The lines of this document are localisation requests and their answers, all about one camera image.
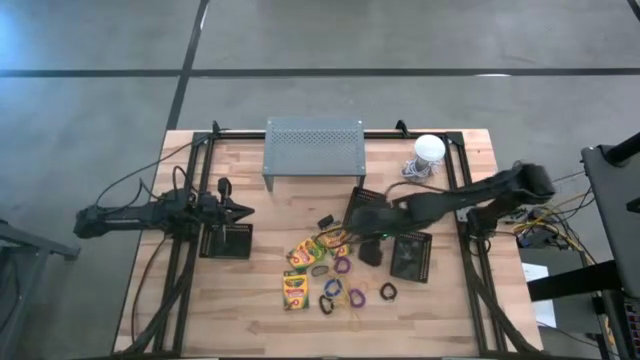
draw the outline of black hair tie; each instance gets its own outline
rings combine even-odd
[[[322,310],[323,314],[329,315],[333,312],[333,300],[331,300],[330,298],[324,295],[320,295],[320,300],[318,300],[318,303],[320,304],[320,310]]]
[[[387,295],[387,288],[391,289],[391,294],[389,295]],[[398,289],[392,283],[386,283],[380,288],[380,296],[387,301],[393,301],[398,296]]]

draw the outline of table leg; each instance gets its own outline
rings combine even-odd
[[[262,175],[264,183],[267,185],[267,191],[273,192],[273,176]]]

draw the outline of rubber band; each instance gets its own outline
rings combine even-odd
[[[391,289],[391,295],[386,294],[387,288]],[[396,289],[396,287],[393,286],[392,283],[386,283],[380,288],[380,296],[387,301],[393,301],[395,300],[396,296],[398,296],[398,289]]]
[[[335,292],[330,292],[330,288],[333,285],[337,285],[337,289],[335,290]],[[329,298],[333,298],[336,297],[338,295],[340,295],[340,293],[343,290],[343,286],[342,286],[342,281],[340,281],[340,279],[330,279],[329,281],[327,281],[326,284],[324,284],[324,294],[329,297]]]
[[[369,292],[369,283],[367,283],[366,281],[363,281],[360,283],[359,288],[362,289],[362,292],[364,294],[366,294],[367,292]]]
[[[329,303],[328,309],[325,307],[325,302]],[[318,299],[318,304],[320,304],[320,311],[322,311],[323,314],[329,315],[333,312],[334,305],[333,305],[333,300],[331,300],[331,298],[328,298],[324,295],[320,295],[320,299]]]
[[[337,274],[348,274],[351,271],[351,260],[347,257],[339,257],[336,258],[335,263],[333,264],[333,271]]]
[[[311,269],[311,276],[318,277],[328,273],[330,268],[327,265],[318,265]]]
[[[353,299],[355,298],[355,295],[360,297],[359,303],[356,303],[355,301],[353,301]],[[351,307],[360,309],[361,307],[364,306],[364,304],[367,303],[367,298],[364,296],[364,293],[362,293],[362,291],[358,289],[351,289],[349,290],[349,302],[351,303]]]

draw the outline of purple hair tie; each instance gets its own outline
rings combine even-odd
[[[360,297],[360,300],[361,300],[360,303],[356,304],[353,301],[353,298],[355,297],[354,295],[358,295]],[[367,298],[364,297],[364,293],[362,293],[362,291],[358,289],[351,289],[349,290],[349,302],[351,303],[351,307],[360,309],[361,307],[364,306],[364,304],[367,303]]]
[[[345,266],[342,266],[344,269],[341,269],[340,264],[346,264]],[[337,258],[335,264],[333,264],[333,271],[335,271],[336,274],[348,273],[349,271],[351,271],[351,260],[344,256]]]

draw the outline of yellow cable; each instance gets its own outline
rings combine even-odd
[[[565,205],[565,204],[568,204],[568,203],[570,203],[570,202],[572,202],[572,201],[576,201],[576,200],[578,200],[578,199],[580,199],[580,198],[584,197],[586,194],[587,194],[587,193],[582,193],[582,194],[578,194],[578,195],[576,195],[576,196],[570,197],[569,199],[562,201],[560,204],[555,205],[554,207],[552,207],[552,208],[549,208],[549,209],[545,210],[545,212],[544,212],[542,215],[540,215],[537,219],[535,219],[534,221],[532,221],[532,222],[530,223],[531,225],[530,225],[529,227],[533,227],[533,226],[535,226],[535,225],[540,224],[540,222],[541,222],[542,220],[544,220],[547,216],[551,215],[551,213],[553,213],[553,211],[554,211],[555,209],[558,209],[560,206]]]
[[[559,229],[555,229],[555,228],[553,228],[553,227],[551,227],[551,226],[549,226],[549,225],[547,225],[547,224],[535,224],[535,225],[534,225],[533,223],[523,223],[523,224],[520,224],[520,225],[518,225],[518,226],[514,227],[514,228],[513,228],[513,232],[514,232],[514,234],[515,234],[515,233],[520,233],[520,232],[522,232],[523,230],[525,230],[525,229],[529,229],[529,228],[532,228],[532,227],[534,227],[534,226],[544,227],[545,229],[547,229],[547,230],[549,230],[549,231],[551,231],[551,232],[553,232],[553,233],[556,233],[556,231],[557,231],[557,234],[558,234],[560,237],[562,237],[562,238],[567,242],[567,244],[569,244],[569,246],[571,246],[571,247],[572,247],[574,250],[576,250],[576,251],[580,251],[580,252],[583,252],[583,253],[584,253],[584,255],[587,257],[587,262],[589,263],[589,265],[593,265],[593,264],[595,264],[595,263],[596,263],[596,262],[595,262],[595,260],[594,260],[594,259],[593,259],[589,254],[587,254],[587,252],[586,252],[586,251],[584,251],[584,249],[582,248],[582,246],[580,246],[580,245],[579,245],[579,244],[578,244],[578,243],[577,243],[573,238],[571,238],[568,234],[565,234],[565,233],[561,232]]]

